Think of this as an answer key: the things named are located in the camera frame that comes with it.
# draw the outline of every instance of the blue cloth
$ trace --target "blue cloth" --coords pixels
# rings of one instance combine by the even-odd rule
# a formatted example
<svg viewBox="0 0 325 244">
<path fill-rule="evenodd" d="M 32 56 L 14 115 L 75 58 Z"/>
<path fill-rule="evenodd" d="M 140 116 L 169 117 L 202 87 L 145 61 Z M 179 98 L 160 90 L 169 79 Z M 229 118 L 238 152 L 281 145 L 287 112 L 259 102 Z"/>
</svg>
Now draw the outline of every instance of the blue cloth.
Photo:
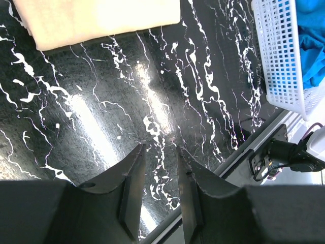
<svg viewBox="0 0 325 244">
<path fill-rule="evenodd" d="M 325 0 L 296 0 L 303 87 L 325 77 Z"/>
</svg>

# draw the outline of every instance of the white robot part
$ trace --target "white robot part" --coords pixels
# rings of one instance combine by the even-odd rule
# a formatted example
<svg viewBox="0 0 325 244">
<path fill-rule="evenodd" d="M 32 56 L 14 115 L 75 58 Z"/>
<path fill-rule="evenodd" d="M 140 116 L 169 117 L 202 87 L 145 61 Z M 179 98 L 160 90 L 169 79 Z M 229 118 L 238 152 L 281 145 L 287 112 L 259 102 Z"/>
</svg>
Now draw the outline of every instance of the white robot part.
<svg viewBox="0 0 325 244">
<path fill-rule="evenodd" d="M 325 162 L 325 126 L 311 135 L 306 152 Z"/>
</svg>

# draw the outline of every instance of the black marble surface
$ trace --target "black marble surface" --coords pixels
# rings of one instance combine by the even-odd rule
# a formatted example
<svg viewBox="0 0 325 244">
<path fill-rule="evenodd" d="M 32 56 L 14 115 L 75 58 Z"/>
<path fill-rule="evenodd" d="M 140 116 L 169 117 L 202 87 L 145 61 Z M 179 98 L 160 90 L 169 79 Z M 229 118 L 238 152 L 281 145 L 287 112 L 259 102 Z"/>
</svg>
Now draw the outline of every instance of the black marble surface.
<svg viewBox="0 0 325 244">
<path fill-rule="evenodd" d="M 0 178 L 77 185 L 146 143 L 144 238 L 179 205 L 176 144 L 215 170 L 279 111 L 261 88 L 250 2 L 181 10 L 176 25 L 42 53 L 1 0 Z"/>
</svg>

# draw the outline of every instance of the cream towel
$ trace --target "cream towel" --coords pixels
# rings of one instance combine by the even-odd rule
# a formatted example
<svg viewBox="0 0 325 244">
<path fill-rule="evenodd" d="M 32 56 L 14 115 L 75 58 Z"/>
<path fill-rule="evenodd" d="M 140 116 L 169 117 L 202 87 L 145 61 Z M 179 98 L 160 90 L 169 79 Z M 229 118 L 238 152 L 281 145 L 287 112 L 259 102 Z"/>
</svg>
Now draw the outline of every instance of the cream towel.
<svg viewBox="0 0 325 244">
<path fill-rule="evenodd" d="M 14 4 L 40 51 L 180 21 L 180 0 L 14 0 Z"/>
</svg>

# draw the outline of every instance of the white plastic basket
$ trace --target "white plastic basket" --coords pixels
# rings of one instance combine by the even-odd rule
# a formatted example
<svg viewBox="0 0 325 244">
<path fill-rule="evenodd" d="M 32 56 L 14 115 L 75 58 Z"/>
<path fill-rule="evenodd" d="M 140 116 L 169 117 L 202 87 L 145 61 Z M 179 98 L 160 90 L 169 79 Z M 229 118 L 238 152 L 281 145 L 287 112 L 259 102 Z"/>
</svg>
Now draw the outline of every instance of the white plastic basket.
<svg viewBox="0 0 325 244">
<path fill-rule="evenodd" d="M 308 121 L 325 97 L 325 80 L 303 89 L 295 0 L 253 0 L 269 103 Z"/>
</svg>

